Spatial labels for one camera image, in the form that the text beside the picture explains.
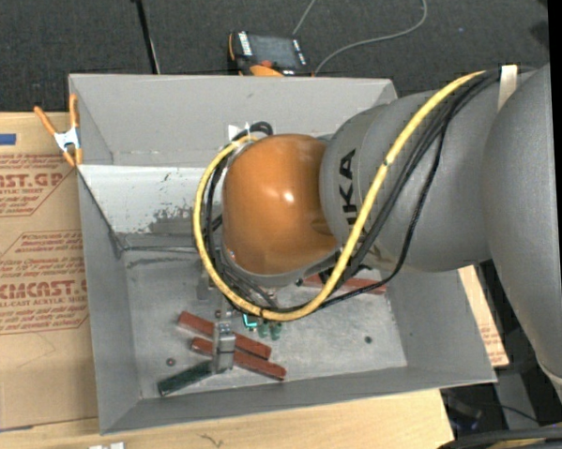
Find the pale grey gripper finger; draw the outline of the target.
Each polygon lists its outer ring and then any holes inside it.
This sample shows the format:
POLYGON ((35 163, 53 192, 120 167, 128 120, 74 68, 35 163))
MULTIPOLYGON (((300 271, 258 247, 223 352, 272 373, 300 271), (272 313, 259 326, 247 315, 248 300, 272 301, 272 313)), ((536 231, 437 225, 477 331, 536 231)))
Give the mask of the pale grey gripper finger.
POLYGON ((196 281, 196 298, 201 301, 208 301, 213 294, 214 285, 205 267, 201 263, 198 265, 196 281))
POLYGON ((216 322, 213 329, 213 370, 222 373, 234 367, 236 334, 229 322, 216 322))

